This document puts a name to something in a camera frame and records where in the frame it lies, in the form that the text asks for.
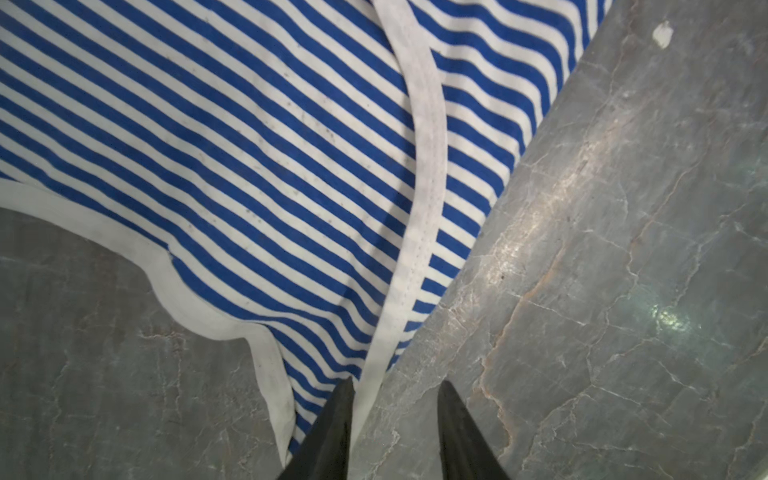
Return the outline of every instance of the gray floor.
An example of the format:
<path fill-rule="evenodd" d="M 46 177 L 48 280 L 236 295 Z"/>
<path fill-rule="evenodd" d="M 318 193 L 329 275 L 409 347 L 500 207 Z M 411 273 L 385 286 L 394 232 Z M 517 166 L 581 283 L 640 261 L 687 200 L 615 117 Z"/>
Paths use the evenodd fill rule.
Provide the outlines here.
<path fill-rule="evenodd" d="M 768 455 L 766 156 L 768 2 L 618 0 L 350 478 L 440 478 L 445 376 L 515 478 L 746 478 Z M 3 210 L 0 281 L 0 477 L 280 470 L 245 342 L 182 330 L 137 267 Z"/>

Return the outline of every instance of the folded fabric edge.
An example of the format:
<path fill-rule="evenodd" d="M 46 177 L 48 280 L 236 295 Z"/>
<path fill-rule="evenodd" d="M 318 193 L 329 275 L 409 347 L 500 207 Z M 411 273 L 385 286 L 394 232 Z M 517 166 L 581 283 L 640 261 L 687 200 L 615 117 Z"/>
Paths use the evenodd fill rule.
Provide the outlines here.
<path fill-rule="evenodd" d="M 269 411 L 280 462 L 286 465 L 296 410 L 280 348 L 268 328 L 234 319 L 211 306 L 184 284 L 165 249 L 105 215 L 51 192 L 5 179 L 0 179 L 0 207 L 53 223 L 135 263 L 147 274 L 157 299 L 171 317 L 197 335 L 212 340 L 244 338 Z"/>

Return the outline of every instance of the striped fabric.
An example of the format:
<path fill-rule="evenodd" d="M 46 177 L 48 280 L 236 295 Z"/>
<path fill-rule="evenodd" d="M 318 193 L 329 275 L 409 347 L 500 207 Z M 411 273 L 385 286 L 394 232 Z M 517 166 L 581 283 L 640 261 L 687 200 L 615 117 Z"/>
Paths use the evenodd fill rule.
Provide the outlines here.
<path fill-rule="evenodd" d="M 610 3 L 411 1 L 442 78 L 448 176 L 390 366 Z M 20 182 L 121 223 L 170 253 L 190 295 L 267 326 L 293 389 L 292 452 L 334 385 L 361 374 L 415 157 L 406 83 L 365 0 L 0 8 L 0 188 Z"/>

